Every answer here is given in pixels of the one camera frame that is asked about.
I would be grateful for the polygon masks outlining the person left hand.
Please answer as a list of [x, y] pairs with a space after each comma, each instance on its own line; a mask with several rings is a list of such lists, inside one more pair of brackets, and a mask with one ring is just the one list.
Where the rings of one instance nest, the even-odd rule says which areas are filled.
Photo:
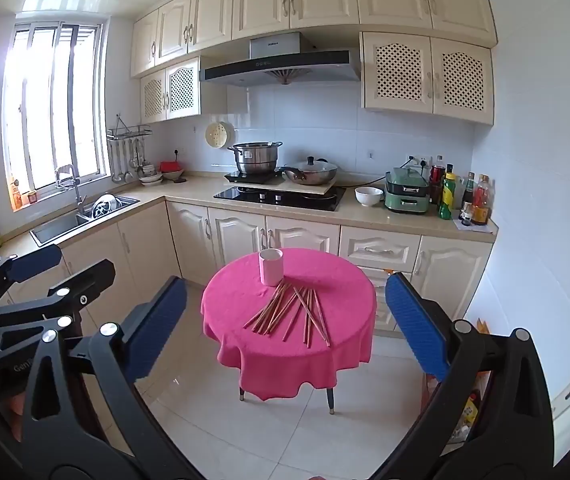
[[0, 418], [6, 422], [15, 441], [22, 441], [22, 415], [26, 395], [22, 392], [0, 401]]

